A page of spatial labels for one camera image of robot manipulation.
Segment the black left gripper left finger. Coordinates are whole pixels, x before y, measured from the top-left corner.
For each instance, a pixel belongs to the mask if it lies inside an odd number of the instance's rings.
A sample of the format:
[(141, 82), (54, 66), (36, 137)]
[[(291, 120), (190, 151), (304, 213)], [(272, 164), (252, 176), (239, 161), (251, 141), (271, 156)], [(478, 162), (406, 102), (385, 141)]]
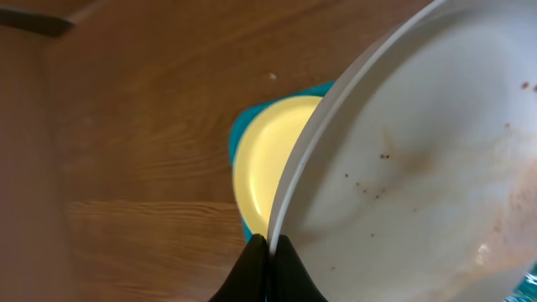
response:
[(264, 302), (266, 299), (268, 244), (252, 235), (222, 286), (209, 302)]

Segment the white plate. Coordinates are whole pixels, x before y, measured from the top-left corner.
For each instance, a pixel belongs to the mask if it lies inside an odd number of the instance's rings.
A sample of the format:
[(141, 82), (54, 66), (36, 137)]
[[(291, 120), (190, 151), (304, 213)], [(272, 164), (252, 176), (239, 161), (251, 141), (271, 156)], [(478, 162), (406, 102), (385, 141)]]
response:
[(333, 84), (268, 227), (330, 301), (502, 301), (536, 261), (536, 4), (434, 1)]

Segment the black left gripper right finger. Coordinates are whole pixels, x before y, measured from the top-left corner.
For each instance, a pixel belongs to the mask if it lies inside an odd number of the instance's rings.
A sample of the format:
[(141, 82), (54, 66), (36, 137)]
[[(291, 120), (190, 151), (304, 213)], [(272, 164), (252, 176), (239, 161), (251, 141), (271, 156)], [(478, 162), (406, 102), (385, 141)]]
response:
[(268, 261), (268, 302), (327, 302), (285, 235)]

